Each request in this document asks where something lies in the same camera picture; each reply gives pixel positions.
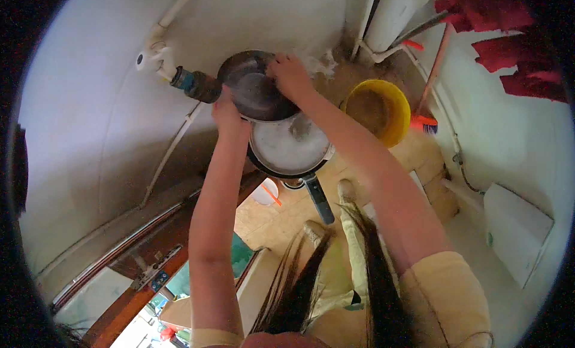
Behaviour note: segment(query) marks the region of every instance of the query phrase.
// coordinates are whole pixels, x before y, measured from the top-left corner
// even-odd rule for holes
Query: yellow shirt
[[[479,281],[457,252],[420,260],[400,278],[401,300],[413,317],[419,347],[489,347],[489,309]],[[316,318],[305,335],[331,348],[366,347],[366,309],[332,309]],[[241,344],[242,338],[218,330],[193,330],[192,347]]]

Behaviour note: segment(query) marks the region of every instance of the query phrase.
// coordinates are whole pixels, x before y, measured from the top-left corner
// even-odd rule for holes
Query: shoe
[[[307,220],[304,223],[304,233],[312,241],[314,247],[320,244],[326,232],[326,228],[318,222]]]
[[[350,180],[343,179],[338,183],[338,196],[340,204],[354,202],[357,199],[355,187]]]

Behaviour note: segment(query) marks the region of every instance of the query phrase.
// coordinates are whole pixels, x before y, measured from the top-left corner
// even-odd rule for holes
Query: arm
[[[362,177],[398,274],[422,258],[449,250],[435,212],[387,148],[317,93],[297,58],[283,54],[276,58],[269,71],[279,90],[325,132],[341,157]]]
[[[241,119],[225,95],[214,104],[212,115],[219,137],[190,222],[192,328],[223,330],[243,337],[231,246],[249,123]]]

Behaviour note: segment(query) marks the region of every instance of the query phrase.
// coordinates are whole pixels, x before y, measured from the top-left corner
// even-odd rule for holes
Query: hand
[[[220,135],[245,136],[249,132],[249,122],[241,118],[232,101],[232,94],[225,85],[222,87],[220,98],[213,104],[212,118],[216,122]]]
[[[297,56],[277,53],[276,59],[267,66],[269,77],[276,79],[276,86],[285,97],[296,103],[314,93],[312,80]]]

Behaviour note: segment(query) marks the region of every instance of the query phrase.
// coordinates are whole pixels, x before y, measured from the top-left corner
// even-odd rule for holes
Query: red cloth
[[[532,25],[525,4],[520,0],[436,0],[435,10],[451,14],[445,21],[453,24],[456,32],[512,30]]]
[[[535,77],[525,77],[520,72],[501,76],[503,89],[509,95],[528,96],[530,98],[549,99],[567,103],[565,89],[556,83],[548,83]]]
[[[477,63],[491,73],[517,65],[516,73],[500,77],[507,94],[567,102],[543,35],[521,0],[437,0],[435,10],[451,13],[444,21],[457,33],[521,29],[524,34],[473,43]]]
[[[553,59],[547,54],[547,47],[535,34],[500,37],[478,41],[471,45],[479,54],[475,61],[489,72],[512,68],[522,61],[553,67]]]

